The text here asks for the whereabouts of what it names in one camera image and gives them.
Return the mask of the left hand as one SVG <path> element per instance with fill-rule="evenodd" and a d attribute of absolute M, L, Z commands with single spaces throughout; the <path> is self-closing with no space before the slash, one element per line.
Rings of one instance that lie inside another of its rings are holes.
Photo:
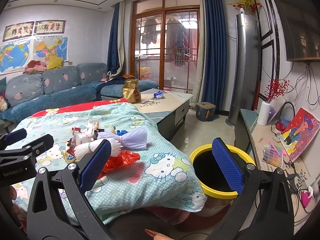
<path fill-rule="evenodd" d="M 17 198 L 17 192 L 16 190 L 12 187 L 9 186 L 9 197 L 12 201 L 15 201 Z M 26 213 L 20 209 L 20 207 L 16 204 L 12 204 L 12 212 L 18 217 L 23 230 L 25 231 L 27 229 L 27 215 Z"/>

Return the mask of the right hand painted nails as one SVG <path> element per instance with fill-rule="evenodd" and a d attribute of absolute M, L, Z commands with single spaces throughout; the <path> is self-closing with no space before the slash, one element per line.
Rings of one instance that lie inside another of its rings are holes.
<path fill-rule="evenodd" d="M 155 232 L 155 231 L 152 231 L 152 230 L 149 230 L 149 229 L 145 229 L 144 230 L 149 236 L 151 236 L 153 238 L 153 240 L 173 240 L 172 238 L 166 236 L 166 235 L 163 235 L 159 232 Z"/>

